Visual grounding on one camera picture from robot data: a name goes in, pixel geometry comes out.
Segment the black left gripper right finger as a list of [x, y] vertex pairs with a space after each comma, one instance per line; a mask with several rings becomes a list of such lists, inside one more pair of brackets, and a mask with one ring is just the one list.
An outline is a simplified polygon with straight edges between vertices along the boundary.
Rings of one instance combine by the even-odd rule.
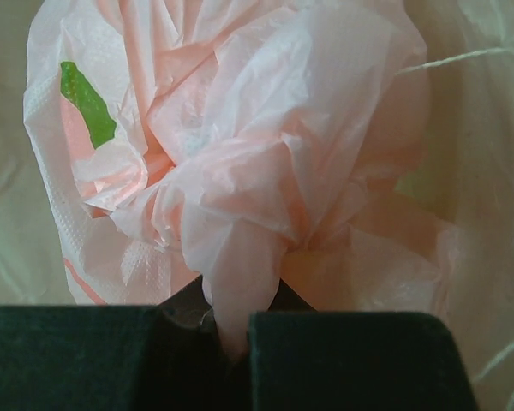
[[286, 283], [249, 323], [253, 410], [477, 410], [453, 336], [418, 312], [314, 310]]

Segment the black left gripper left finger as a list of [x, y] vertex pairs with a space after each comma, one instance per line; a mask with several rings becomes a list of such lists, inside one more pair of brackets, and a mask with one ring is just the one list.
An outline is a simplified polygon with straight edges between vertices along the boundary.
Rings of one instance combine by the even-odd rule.
[[0, 306], [0, 410], [235, 406], [200, 280], [157, 306]]

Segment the pink plastic grocery bag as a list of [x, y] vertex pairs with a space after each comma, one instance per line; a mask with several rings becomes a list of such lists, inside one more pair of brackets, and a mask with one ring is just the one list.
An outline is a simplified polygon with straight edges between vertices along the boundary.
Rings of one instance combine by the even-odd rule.
[[401, 1], [46, 1], [24, 124], [79, 304], [203, 278], [223, 346], [286, 282], [319, 310], [444, 317], [454, 227], [421, 162], [426, 44]]

